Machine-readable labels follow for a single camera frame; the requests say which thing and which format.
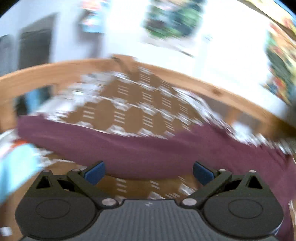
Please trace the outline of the maroon long-sleeve sweater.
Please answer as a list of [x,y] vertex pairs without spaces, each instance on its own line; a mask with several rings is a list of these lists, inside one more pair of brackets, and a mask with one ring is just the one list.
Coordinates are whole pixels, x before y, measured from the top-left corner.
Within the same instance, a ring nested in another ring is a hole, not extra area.
[[125,137],[26,115],[18,120],[17,131],[23,140],[79,165],[103,161],[108,174],[123,179],[186,175],[196,161],[235,175],[255,170],[284,210],[278,239],[294,239],[288,202],[295,198],[295,162],[277,148],[243,144],[226,130],[208,123],[194,125],[190,131],[179,131],[165,139]]

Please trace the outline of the brown PF patterned duvet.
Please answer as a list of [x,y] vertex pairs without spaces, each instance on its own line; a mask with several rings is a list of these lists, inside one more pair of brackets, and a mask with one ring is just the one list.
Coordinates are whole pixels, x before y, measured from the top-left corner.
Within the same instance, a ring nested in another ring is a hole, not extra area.
[[[130,76],[121,73],[86,75],[83,81],[88,92],[80,101],[72,102],[71,110],[38,116],[125,137],[166,139],[205,123],[216,125],[229,134],[226,127],[210,120],[208,111],[199,102],[185,99],[182,93],[147,69],[139,68]],[[163,179],[123,179],[107,173],[98,185],[119,199],[182,198],[201,187],[192,171]]]

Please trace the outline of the dark doorway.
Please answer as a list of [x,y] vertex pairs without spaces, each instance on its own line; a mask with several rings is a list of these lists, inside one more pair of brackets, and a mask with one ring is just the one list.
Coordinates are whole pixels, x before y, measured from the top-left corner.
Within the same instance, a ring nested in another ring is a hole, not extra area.
[[21,29],[18,68],[49,63],[52,32],[57,13],[47,15]]

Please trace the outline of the wooden bed frame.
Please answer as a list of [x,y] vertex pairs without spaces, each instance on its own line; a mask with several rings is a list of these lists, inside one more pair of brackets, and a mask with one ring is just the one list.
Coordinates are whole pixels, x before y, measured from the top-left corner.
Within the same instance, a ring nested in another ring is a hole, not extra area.
[[1,77],[1,132],[16,126],[14,98],[26,92],[45,86],[53,86],[53,94],[58,94],[70,84],[79,82],[83,74],[99,71],[148,68],[166,82],[207,96],[230,107],[225,121],[231,125],[242,113],[259,121],[255,133],[269,138],[295,137],[295,127],[257,104],[225,89],[216,87],[188,75],[154,65],[136,61],[132,56],[114,55],[111,58],[84,59],[37,65]]

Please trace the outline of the anime boy poster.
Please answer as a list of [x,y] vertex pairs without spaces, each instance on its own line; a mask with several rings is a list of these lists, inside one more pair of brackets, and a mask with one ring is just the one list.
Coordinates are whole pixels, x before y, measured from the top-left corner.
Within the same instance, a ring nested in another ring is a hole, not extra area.
[[207,1],[150,1],[143,22],[144,42],[194,56]]

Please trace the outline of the small cartoon poster left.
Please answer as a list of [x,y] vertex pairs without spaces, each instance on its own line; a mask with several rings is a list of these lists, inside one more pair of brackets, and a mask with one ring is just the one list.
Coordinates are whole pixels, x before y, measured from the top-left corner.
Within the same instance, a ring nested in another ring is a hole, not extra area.
[[79,21],[82,31],[104,34],[109,1],[81,1],[81,9],[84,13],[82,19]]

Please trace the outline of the colourful landscape poster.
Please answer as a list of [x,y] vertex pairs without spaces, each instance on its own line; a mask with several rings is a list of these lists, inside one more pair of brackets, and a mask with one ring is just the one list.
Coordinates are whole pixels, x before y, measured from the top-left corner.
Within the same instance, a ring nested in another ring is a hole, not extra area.
[[295,104],[295,25],[293,18],[272,21],[265,49],[270,75],[263,87],[288,105]]

